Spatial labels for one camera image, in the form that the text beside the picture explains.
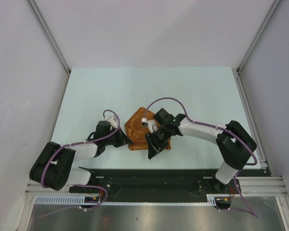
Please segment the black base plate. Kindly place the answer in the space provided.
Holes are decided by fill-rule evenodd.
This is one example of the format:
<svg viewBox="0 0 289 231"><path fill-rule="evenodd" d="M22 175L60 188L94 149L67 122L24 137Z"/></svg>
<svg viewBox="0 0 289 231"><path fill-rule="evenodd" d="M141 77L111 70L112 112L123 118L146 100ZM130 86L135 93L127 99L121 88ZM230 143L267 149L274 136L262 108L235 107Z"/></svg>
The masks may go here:
<svg viewBox="0 0 289 231"><path fill-rule="evenodd" d="M217 197L238 195L238 180L222 185L214 179L215 169L134 170L90 169L90 186L108 192L107 202L120 203L197 203L208 194Z"/></svg>

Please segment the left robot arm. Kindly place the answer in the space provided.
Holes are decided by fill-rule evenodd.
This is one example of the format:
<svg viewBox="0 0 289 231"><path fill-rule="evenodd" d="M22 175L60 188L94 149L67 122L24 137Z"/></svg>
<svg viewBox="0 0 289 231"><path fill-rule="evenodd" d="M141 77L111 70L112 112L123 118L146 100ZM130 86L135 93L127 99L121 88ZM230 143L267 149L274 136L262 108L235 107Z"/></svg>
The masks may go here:
<svg viewBox="0 0 289 231"><path fill-rule="evenodd" d="M80 185L90 193L96 189L97 181L91 172L72 168L74 162L100 156L107 146L115 148L131 144L132 140L112 121L99 121L88 138L79 143L61 147L48 142L30 170L31 180L55 191L66 185Z"/></svg>

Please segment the aluminium frame rail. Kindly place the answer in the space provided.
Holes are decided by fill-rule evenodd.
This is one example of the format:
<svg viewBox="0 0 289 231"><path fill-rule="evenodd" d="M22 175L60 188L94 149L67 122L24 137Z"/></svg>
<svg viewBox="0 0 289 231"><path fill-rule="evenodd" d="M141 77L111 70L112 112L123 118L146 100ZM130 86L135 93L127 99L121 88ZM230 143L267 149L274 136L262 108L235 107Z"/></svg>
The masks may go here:
<svg viewBox="0 0 289 231"><path fill-rule="evenodd" d="M282 177L238 177L244 196L287 196Z"/></svg>

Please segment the orange cloth napkin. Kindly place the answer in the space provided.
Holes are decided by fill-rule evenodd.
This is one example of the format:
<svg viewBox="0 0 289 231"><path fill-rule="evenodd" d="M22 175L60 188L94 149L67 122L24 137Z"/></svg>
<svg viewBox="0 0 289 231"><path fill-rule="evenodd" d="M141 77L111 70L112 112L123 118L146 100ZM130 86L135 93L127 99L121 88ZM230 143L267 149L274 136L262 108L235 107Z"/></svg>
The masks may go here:
<svg viewBox="0 0 289 231"><path fill-rule="evenodd" d="M145 134L149 132L149 128L142 126L145 111L144 107L140 107L125 123L126 135L132 140L132 143L129 144L130 151L148 150Z"/></svg>

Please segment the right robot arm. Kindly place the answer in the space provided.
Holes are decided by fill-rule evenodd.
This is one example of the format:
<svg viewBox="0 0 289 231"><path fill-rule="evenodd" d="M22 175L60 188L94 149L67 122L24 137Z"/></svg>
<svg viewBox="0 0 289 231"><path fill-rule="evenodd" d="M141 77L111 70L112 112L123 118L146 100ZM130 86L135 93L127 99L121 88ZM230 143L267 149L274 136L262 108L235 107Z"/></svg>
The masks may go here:
<svg viewBox="0 0 289 231"><path fill-rule="evenodd" d="M163 108L153 118L141 119L142 126L149 128L145 134L149 159L165 150L173 136L195 137L218 146L223 163L212 181L213 189L218 193L229 189L231 179L248 164L257 149L253 138L234 120L222 126L211 125L192 120L185 114L173 116Z"/></svg>

